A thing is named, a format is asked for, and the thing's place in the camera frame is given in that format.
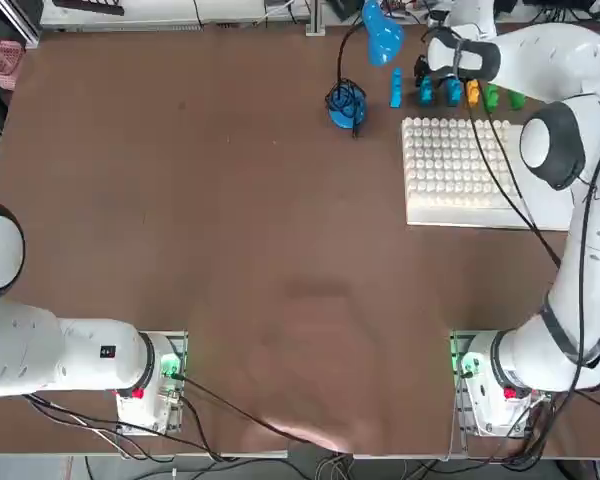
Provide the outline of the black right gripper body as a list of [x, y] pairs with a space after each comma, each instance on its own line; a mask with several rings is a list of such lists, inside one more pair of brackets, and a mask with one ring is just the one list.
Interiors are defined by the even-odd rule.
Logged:
[[413, 67], [413, 73], [416, 83], [422, 83], [426, 78], [432, 83], [443, 83], [450, 79], [458, 80], [458, 76], [450, 65], [431, 68], [424, 55], [419, 55], [417, 57]]

